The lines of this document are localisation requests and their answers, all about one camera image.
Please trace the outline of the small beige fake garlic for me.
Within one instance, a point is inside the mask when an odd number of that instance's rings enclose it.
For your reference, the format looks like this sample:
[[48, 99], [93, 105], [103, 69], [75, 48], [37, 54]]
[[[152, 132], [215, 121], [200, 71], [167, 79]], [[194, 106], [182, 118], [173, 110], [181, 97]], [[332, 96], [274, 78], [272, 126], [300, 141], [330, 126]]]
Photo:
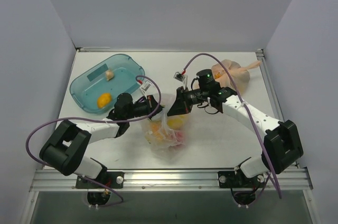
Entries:
[[107, 70], [107, 71], [105, 72], [105, 77], [106, 77], [106, 80], [107, 80], [107, 81], [110, 81], [111, 79], [113, 79], [114, 76], [115, 76], [115, 74], [114, 74], [114, 72], [111, 71], [111, 70]]

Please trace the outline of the clear printed plastic bag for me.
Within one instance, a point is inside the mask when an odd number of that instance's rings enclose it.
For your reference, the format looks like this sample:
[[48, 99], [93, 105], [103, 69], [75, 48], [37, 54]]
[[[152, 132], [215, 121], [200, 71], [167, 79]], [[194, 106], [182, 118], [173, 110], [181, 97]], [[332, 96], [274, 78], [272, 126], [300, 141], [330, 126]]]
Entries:
[[[151, 119], [145, 119], [141, 121], [141, 128], [144, 134], [145, 139], [147, 140], [151, 150], [157, 154], [173, 154], [178, 149], [182, 148], [184, 145], [175, 145], [172, 141], [172, 134], [174, 132], [173, 129], [170, 129], [167, 125], [167, 121], [173, 118], [180, 118], [184, 121], [184, 126], [179, 129], [185, 132], [185, 143], [187, 141], [187, 127], [190, 120], [190, 115], [177, 115], [168, 117], [166, 113], [169, 111], [169, 108], [173, 105], [175, 100], [175, 95], [173, 94], [162, 94], [161, 95], [161, 105], [163, 106], [163, 110], [161, 113], [157, 114]], [[162, 129], [166, 134], [166, 139], [163, 142], [153, 142], [149, 138], [150, 130], [158, 130]]]

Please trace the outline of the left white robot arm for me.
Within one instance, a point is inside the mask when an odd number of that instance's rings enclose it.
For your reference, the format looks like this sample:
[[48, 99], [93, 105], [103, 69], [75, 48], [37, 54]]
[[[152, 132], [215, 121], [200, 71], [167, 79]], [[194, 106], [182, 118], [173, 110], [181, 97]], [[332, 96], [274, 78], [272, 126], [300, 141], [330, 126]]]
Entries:
[[100, 122], [62, 121], [43, 145], [39, 157], [61, 174], [86, 176], [92, 186], [100, 188], [107, 181], [106, 167], [85, 156], [89, 143], [122, 136], [130, 127], [130, 119], [139, 121], [142, 117], [151, 118], [160, 113], [163, 109], [160, 102], [152, 95], [133, 102], [130, 94], [120, 94], [113, 110]]

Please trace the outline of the small orange fake fruit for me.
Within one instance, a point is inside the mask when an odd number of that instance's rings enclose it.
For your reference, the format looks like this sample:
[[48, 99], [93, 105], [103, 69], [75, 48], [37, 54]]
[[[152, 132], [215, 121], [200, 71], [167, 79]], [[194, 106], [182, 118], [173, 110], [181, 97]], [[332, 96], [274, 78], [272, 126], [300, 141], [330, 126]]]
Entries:
[[112, 95], [110, 93], [103, 93], [97, 99], [97, 107], [102, 109], [106, 107], [112, 101]]

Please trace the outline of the teal plastic fruit tray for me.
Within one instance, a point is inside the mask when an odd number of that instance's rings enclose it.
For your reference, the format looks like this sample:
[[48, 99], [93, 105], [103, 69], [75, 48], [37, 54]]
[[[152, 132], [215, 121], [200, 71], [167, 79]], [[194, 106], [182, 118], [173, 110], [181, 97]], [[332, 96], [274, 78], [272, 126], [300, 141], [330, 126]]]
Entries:
[[[107, 70], [115, 74], [110, 81], [105, 77]], [[103, 114], [114, 107], [118, 95], [124, 92], [129, 94], [135, 92], [139, 88], [135, 77], [144, 75], [144, 68], [131, 56], [123, 53], [114, 54], [76, 77], [70, 83], [69, 91], [82, 110], [90, 114]], [[110, 93], [112, 101], [106, 107], [99, 109], [97, 99], [103, 93]]]

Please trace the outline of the yellow fake lemon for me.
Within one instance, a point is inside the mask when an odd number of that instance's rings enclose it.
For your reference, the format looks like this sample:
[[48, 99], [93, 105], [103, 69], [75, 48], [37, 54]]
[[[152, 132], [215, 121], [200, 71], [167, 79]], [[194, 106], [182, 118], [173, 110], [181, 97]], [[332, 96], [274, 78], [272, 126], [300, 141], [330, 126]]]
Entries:
[[167, 121], [167, 125], [170, 129], [179, 130], [184, 126], [184, 121], [180, 118], [173, 118]]

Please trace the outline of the orange yellow fake mango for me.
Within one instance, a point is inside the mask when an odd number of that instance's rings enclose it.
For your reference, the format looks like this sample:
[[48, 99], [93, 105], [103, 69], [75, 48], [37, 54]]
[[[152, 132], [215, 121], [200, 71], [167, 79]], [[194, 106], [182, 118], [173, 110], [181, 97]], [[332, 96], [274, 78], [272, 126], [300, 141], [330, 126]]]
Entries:
[[163, 142], [166, 139], [166, 134], [163, 132], [162, 129], [150, 130], [149, 138], [151, 141], [159, 143], [159, 142]]

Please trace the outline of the front aluminium rail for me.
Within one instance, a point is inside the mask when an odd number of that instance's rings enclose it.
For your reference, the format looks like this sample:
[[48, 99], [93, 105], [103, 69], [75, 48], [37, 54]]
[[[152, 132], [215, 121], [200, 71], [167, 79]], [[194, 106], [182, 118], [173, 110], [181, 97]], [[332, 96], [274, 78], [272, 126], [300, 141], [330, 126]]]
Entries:
[[[117, 192], [167, 192], [167, 191], [220, 191], [230, 190], [219, 170], [123, 170], [124, 178], [118, 179], [121, 188]], [[307, 169], [291, 167], [277, 175], [280, 189], [311, 190], [313, 185]], [[30, 187], [31, 192], [101, 192], [100, 186], [80, 187], [82, 179], [72, 174], [64, 176], [56, 170], [38, 170]]]

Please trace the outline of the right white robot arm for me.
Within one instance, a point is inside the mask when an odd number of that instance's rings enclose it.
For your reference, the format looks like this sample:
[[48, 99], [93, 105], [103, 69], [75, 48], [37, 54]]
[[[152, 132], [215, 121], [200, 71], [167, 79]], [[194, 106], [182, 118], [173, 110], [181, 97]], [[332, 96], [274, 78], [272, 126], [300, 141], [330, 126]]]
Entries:
[[245, 103], [236, 91], [221, 87], [210, 69], [199, 71], [196, 79], [198, 89], [177, 88], [175, 102], [166, 114], [169, 117], [185, 115], [191, 112], [194, 105], [206, 102], [217, 112], [234, 118], [252, 130], [258, 137], [262, 154], [239, 164], [239, 170], [234, 173], [237, 185], [247, 186], [253, 177], [266, 172], [280, 174], [303, 156], [304, 150], [294, 122], [280, 121]]

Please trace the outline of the orange tied plastic bag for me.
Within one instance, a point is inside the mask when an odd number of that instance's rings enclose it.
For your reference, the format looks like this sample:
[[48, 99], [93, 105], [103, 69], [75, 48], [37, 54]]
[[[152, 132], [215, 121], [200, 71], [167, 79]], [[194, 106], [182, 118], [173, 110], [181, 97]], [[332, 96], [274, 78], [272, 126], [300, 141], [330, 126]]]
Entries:
[[[248, 88], [250, 81], [250, 72], [249, 70], [258, 68], [261, 64], [260, 61], [255, 61], [246, 67], [242, 67], [239, 63], [225, 59], [222, 61], [223, 66], [230, 73], [233, 82], [236, 84], [239, 93], [242, 95]], [[235, 87], [227, 75], [224, 68], [219, 64], [215, 64], [211, 67], [212, 74], [215, 81], [217, 81], [221, 87], [230, 87], [235, 90]]]

